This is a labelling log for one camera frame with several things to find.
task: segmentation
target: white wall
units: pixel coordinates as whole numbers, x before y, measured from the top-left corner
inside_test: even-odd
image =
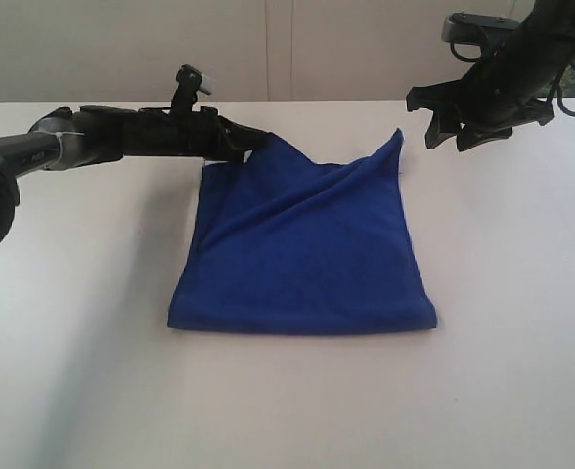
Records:
[[[467,69],[440,41],[460,10],[532,0],[0,0],[0,101],[165,101],[190,63],[216,101],[400,99]]]

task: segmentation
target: white table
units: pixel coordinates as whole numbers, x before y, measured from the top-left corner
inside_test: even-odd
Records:
[[[55,107],[0,105],[0,135]],[[575,468],[575,119],[459,155],[427,151],[430,113],[400,102],[219,107],[316,161],[402,127],[440,327],[168,330],[201,162],[32,174],[0,246],[0,469]]]

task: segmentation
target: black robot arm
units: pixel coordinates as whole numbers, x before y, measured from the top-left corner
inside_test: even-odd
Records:
[[[267,133],[232,122],[214,107],[193,111],[203,75],[184,65],[171,107],[120,109],[60,107],[38,120],[27,134],[0,138],[0,242],[20,203],[17,178],[39,169],[62,171],[113,162],[127,156],[200,156],[242,163]]]
[[[518,125],[554,119],[552,99],[575,61],[575,0],[536,0],[522,24],[457,13],[447,18],[442,38],[456,57],[475,64],[461,80],[412,89],[407,108],[433,111],[428,148],[457,137],[464,151],[507,139]],[[480,58],[460,56],[456,44],[480,46]],[[549,98],[540,100],[546,85],[553,85]]]

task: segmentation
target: folded towel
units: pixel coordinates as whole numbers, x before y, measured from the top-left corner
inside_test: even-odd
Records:
[[[168,326],[283,335],[430,329],[398,185],[403,135],[348,165],[281,138],[244,165],[203,168]]]

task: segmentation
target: blue towel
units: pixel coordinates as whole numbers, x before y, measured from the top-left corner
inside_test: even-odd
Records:
[[[352,335],[437,325],[398,186],[403,134],[348,165],[276,135],[245,165],[205,166],[168,326]]]

